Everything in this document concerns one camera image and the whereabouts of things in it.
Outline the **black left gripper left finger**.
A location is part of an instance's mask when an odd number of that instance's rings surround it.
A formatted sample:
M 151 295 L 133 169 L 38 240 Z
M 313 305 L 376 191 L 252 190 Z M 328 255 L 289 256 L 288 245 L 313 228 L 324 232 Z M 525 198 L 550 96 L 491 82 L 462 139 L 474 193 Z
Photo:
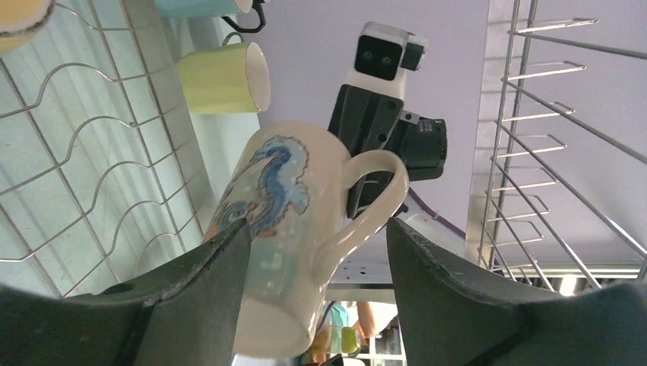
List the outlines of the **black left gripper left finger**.
M 237 220 L 100 294 L 1 288 L 3 365 L 229 365 L 250 253 Z

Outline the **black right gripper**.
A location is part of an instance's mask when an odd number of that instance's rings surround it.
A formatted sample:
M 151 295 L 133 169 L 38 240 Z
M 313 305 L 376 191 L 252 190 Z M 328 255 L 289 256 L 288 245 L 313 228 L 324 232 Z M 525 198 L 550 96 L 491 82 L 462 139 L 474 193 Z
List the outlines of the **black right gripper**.
M 403 111 L 404 101 L 344 84 L 336 98 L 328 131 L 352 157 L 386 150 L 398 155 L 411 181 L 438 179 L 447 157 L 446 122 Z M 346 214 L 357 218 L 382 193 L 393 174 L 381 170 L 362 176 L 349 191 Z

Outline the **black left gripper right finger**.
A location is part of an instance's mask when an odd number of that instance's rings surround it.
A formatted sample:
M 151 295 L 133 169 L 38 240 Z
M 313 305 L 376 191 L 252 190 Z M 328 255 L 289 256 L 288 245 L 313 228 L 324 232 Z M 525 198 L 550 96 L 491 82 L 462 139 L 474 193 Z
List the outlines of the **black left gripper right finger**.
M 389 220 L 388 257 L 410 365 L 644 365 L 646 285 L 570 297 L 485 270 Z

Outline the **cream seahorse pattern mug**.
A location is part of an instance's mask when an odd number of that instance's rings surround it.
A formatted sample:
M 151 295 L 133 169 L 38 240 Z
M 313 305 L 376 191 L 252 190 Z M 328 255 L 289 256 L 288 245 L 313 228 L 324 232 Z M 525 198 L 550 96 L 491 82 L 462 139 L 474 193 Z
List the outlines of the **cream seahorse pattern mug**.
M 310 347 L 327 287 L 341 263 L 404 203 L 409 176 L 392 152 L 352 156 L 316 124 L 257 130 L 205 232 L 244 219 L 251 246 L 233 352 L 291 358 Z

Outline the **pale yellow faceted mug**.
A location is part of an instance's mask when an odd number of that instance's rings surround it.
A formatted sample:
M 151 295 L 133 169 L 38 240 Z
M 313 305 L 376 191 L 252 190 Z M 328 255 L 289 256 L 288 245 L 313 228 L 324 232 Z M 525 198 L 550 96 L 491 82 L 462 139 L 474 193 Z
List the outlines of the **pale yellow faceted mug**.
M 259 113 L 269 108 L 271 85 L 265 54 L 240 32 L 230 32 L 219 47 L 183 56 L 175 70 L 192 113 Z

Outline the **black mug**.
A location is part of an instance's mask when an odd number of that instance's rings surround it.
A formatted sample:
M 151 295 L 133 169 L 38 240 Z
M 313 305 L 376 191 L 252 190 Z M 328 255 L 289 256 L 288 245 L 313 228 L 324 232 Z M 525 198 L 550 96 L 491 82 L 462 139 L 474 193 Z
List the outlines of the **black mug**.
M 257 34 L 266 26 L 265 0 L 254 0 L 249 14 L 223 16 L 221 19 L 234 31 L 241 34 Z

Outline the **light blue faceted mug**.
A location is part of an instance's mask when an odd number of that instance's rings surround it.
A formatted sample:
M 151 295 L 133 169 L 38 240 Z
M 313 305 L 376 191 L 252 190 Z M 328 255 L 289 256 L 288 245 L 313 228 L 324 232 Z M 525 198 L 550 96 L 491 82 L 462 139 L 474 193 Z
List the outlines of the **light blue faceted mug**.
M 155 5 L 165 18 L 222 17 L 249 13 L 253 0 L 156 0 Z

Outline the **orange yellow mug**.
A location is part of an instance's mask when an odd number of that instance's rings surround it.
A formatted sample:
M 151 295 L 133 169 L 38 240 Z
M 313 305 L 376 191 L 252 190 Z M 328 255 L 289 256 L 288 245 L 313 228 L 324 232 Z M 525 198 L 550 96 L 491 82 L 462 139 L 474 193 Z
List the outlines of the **orange yellow mug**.
M 51 19 L 53 0 L 1 0 L 1 57 L 30 41 Z

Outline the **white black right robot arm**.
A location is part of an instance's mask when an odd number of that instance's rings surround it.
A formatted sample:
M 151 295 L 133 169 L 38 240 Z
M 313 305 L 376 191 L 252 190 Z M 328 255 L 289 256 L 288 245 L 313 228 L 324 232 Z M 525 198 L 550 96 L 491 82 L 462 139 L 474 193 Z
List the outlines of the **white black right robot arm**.
M 406 111 L 400 98 L 343 85 L 329 131 L 352 156 L 372 150 L 394 153 L 405 164 L 411 181 L 438 179 L 443 174 L 448 152 L 445 121 Z M 398 214 L 429 241 L 463 255 L 465 233 L 431 210 L 414 191 L 409 192 Z

